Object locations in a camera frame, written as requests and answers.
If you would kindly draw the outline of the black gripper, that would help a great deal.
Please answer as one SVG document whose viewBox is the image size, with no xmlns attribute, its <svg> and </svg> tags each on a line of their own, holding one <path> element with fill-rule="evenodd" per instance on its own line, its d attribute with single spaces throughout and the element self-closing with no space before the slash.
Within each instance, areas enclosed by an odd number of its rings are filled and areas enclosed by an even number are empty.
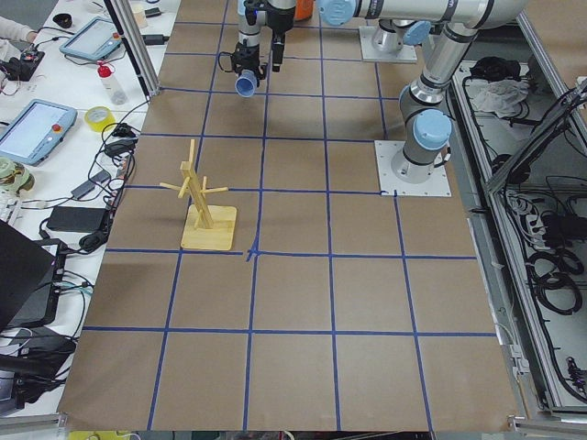
<svg viewBox="0 0 587 440">
<path fill-rule="evenodd" d="M 267 0 L 266 25 L 275 33 L 286 33 L 294 25 L 294 0 Z"/>
<path fill-rule="evenodd" d="M 283 63 L 285 49 L 285 35 L 272 33 L 271 36 L 271 71 L 280 72 Z M 231 68 L 234 73 L 242 73 L 245 70 L 254 72 L 257 87 L 267 78 L 267 64 L 260 64 L 260 46 L 247 46 L 238 42 L 231 54 Z"/>
</svg>

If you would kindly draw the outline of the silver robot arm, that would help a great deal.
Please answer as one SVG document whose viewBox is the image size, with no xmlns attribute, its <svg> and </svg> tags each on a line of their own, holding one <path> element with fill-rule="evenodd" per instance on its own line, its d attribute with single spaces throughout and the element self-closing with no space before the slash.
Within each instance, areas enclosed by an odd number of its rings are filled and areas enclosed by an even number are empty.
<svg viewBox="0 0 587 440">
<path fill-rule="evenodd" d="M 437 107 L 471 43 L 481 29 L 498 28 L 516 18 L 526 1 L 318 1 L 323 21 L 341 26 L 354 17 L 444 25 L 420 76 L 400 97 L 406 140 L 396 161 L 407 167 L 401 178 L 427 178 L 448 143 L 452 123 Z"/>
<path fill-rule="evenodd" d="M 301 18 L 305 1 L 239 1 L 238 41 L 226 69 L 236 75 L 235 89 L 243 97 L 255 94 L 267 72 L 278 72 L 283 63 L 286 32 Z M 348 23 L 362 6 L 374 26 L 358 27 L 361 57 L 365 61 L 415 63 L 415 47 L 425 42 L 432 24 L 428 21 L 385 18 L 376 11 L 377 1 L 313 1 L 319 23 L 328 30 Z"/>
</svg>

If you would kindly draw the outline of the person hand in sleeve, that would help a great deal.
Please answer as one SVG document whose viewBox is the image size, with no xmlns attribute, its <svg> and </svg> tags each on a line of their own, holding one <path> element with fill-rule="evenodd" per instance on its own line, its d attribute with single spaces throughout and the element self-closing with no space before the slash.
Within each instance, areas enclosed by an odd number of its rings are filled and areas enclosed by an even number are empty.
<svg viewBox="0 0 587 440">
<path fill-rule="evenodd" d="M 1 39 L 6 41 L 33 43 L 38 31 L 14 20 L 0 16 Z"/>
</svg>

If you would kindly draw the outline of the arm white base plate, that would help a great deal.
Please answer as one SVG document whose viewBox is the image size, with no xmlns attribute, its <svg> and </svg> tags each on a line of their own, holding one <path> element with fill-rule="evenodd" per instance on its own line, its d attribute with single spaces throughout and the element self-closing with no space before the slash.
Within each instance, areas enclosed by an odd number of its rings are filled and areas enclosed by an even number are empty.
<svg viewBox="0 0 587 440">
<path fill-rule="evenodd" d="M 406 29 L 394 31 L 380 27 L 360 27 L 361 56 L 364 61 L 417 63 L 415 47 L 404 43 Z"/>
<path fill-rule="evenodd" d="M 380 193 L 384 196 L 450 197 L 443 160 L 437 154 L 432 164 L 415 165 L 404 156 L 404 142 L 376 140 L 375 158 Z"/>
</svg>

